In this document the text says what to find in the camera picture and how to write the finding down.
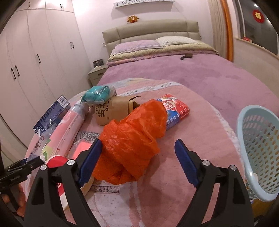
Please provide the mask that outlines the person's left hand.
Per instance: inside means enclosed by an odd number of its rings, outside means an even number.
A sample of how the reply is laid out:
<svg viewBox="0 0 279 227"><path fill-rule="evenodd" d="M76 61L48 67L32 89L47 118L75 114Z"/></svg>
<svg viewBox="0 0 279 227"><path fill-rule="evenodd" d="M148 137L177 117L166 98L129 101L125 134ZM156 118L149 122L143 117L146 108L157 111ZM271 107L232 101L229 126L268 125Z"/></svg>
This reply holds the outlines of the person's left hand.
<svg viewBox="0 0 279 227"><path fill-rule="evenodd" d="M26 207L24 189L23 189L22 185L19 184L14 189L14 191L17 195L17 198L16 198L16 202L18 204L17 215L19 215L20 217L23 218L25 216L25 207ZM1 197L2 197L3 201L5 202L5 204L10 203L10 198L8 195L1 193Z"/></svg>

